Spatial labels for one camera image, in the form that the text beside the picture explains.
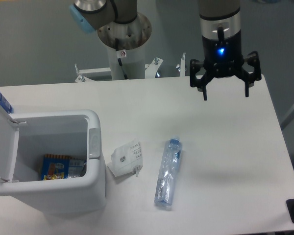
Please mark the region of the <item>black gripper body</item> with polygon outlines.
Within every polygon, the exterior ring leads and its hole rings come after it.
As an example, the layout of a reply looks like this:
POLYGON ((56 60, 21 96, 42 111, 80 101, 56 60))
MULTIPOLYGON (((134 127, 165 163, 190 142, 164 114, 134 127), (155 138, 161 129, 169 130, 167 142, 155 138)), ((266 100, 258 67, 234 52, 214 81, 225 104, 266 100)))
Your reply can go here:
POLYGON ((244 63, 241 34, 226 38, 223 42, 202 37, 204 65, 207 74, 217 78, 233 76, 241 71, 244 63))

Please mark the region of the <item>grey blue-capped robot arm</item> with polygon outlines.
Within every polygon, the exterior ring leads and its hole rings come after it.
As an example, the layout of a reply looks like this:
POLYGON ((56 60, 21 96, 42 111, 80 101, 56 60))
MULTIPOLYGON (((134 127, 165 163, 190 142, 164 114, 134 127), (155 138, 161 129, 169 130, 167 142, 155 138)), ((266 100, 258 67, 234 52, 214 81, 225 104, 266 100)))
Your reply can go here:
MULTIPOLYGON (((190 61, 191 87, 206 94, 214 78, 235 76, 248 94, 262 76, 258 53, 242 55, 240 2, 200 0, 198 7, 204 60, 190 61)), ((145 77, 144 59, 136 53, 150 39, 152 27, 135 0, 76 0, 69 10, 84 32, 96 31, 108 47, 114 80, 145 77)))

